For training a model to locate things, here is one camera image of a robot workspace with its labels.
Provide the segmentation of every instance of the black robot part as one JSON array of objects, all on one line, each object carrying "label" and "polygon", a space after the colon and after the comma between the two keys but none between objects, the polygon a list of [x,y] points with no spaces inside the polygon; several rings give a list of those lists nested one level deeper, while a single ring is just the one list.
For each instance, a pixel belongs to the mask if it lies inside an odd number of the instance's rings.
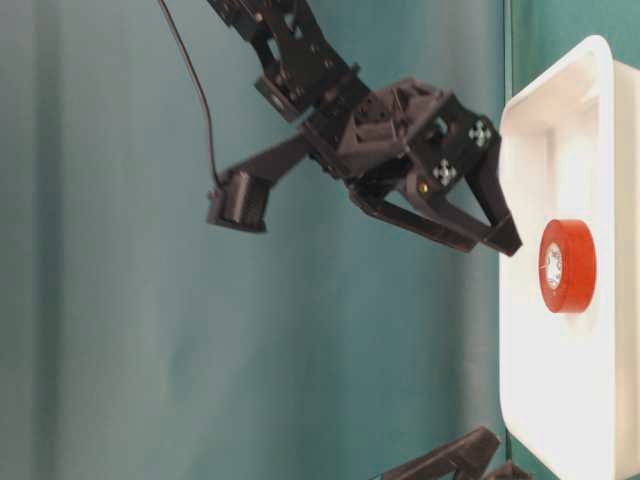
[{"label": "black robot part", "polygon": [[498,437],[481,427],[372,480],[532,480],[511,462],[483,476],[499,446]]},{"label": "black robot part", "polygon": [[[452,92],[405,79],[371,91],[326,41],[306,0],[207,0],[255,49],[258,91],[300,133],[221,175],[208,221],[265,231],[271,189],[309,156],[367,215],[468,252],[522,245],[497,176],[501,138]],[[447,194],[465,180],[488,224]],[[387,200],[404,196],[414,211]]]}]

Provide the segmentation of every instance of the red electrical tape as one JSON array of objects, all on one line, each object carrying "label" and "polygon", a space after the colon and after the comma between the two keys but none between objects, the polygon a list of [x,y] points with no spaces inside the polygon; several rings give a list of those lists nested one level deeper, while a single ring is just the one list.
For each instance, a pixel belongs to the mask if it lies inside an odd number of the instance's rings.
[{"label": "red electrical tape", "polygon": [[596,249],[581,220],[552,220],[538,261],[544,303],[553,313],[582,313],[596,286]]}]

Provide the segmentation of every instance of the green curtain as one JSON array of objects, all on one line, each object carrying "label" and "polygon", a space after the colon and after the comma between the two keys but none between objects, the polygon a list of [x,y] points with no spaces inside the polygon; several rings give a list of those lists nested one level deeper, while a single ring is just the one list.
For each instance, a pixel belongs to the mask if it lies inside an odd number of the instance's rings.
[{"label": "green curtain", "polygon": [[[416,76],[498,120],[502,2],[311,4],[372,87]],[[204,0],[170,6],[221,166],[290,135],[250,47]],[[0,478],[364,480],[502,431],[496,254],[364,216],[311,161],[266,236],[213,229],[155,1],[0,2],[0,22]]]}]

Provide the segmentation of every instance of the black cable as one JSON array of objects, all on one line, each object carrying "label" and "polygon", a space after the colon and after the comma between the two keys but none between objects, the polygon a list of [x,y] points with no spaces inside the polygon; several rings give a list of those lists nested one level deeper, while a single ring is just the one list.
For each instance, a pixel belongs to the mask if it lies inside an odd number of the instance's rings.
[{"label": "black cable", "polygon": [[165,3],[164,0],[158,0],[158,5],[160,5],[160,8],[162,9],[162,13],[164,14],[164,18],[167,20],[167,23],[169,24],[169,28],[171,29],[171,33],[173,34],[173,38],[175,38],[176,43],[178,44],[178,48],[180,49],[182,58],[184,59],[184,63],[187,66],[189,76],[193,81],[193,85],[196,87],[196,92],[198,93],[200,105],[202,106],[205,121],[207,123],[208,145],[209,145],[209,169],[211,170],[210,173],[214,182],[218,187],[220,187],[222,182],[220,181],[220,177],[218,177],[218,172],[216,171],[216,161],[215,161],[215,155],[213,151],[213,121],[211,120],[211,110],[209,109],[209,102],[207,101],[207,96],[204,93],[204,89],[202,88],[202,84],[200,83],[200,79],[198,78],[198,74],[196,73],[196,69],[193,66],[193,62],[191,62],[191,57],[189,56],[187,47],[182,41],[180,32],[178,32],[178,27],[176,27],[176,23],[173,21],[173,17],[171,16],[169,7],[167,7],[167,4]]}]

